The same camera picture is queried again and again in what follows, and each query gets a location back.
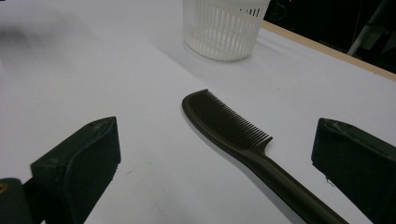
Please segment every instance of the screw hole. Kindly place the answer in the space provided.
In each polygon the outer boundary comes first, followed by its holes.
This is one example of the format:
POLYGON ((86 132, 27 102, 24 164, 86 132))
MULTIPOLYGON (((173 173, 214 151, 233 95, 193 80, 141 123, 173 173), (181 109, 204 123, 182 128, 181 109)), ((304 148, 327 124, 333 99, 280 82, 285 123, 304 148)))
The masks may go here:
POLYGON ((0 183, 0 194, 6 191, 6 189, 7 189, 7 184, 0 183))

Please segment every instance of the white plastic basket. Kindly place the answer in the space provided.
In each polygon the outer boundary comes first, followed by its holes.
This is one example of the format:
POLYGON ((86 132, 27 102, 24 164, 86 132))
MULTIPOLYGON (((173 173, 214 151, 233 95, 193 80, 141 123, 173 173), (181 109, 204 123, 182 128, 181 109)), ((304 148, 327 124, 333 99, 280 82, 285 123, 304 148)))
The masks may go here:
POLYGON ((183 0, 183 35, 194 51, 216 60, 247 57, 264 16, 264 0, 183 0))

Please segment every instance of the dark background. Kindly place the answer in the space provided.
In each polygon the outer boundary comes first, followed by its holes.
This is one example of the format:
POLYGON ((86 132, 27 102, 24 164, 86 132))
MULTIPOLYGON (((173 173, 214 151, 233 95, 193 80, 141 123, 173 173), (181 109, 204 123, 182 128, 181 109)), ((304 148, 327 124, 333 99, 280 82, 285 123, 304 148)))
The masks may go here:
POLYGON ((264 19, 396 73, 395 0, 272 0, 264 19))

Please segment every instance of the white surface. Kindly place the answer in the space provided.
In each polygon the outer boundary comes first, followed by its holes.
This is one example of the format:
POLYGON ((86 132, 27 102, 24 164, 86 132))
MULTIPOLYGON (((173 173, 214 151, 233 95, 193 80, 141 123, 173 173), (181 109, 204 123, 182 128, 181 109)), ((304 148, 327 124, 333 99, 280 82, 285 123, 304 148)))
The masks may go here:
POLYGON ((207 142, 181 101, 209 89, 274 137, 268 155, 351 223, 370 223, 312 166, 318 119, 396 145, 396 84, 261 29, 250 57, 202 58, 182 41, 181 1, 0 3, 0 176, 84 124, 117 116, 122 162, 87 224, 302 223, 207 142))

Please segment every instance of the black comb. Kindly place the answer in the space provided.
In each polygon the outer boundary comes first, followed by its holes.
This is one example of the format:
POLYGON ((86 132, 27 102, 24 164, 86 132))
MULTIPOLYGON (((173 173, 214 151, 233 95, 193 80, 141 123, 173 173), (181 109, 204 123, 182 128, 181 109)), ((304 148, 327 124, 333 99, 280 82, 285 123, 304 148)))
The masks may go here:
POLYGON ((279 165, 265 156, 273 139, 236 114, 208 90, 184 98, 191 123, 215 145, 241 161, 307 223, 347 223, 279 165))

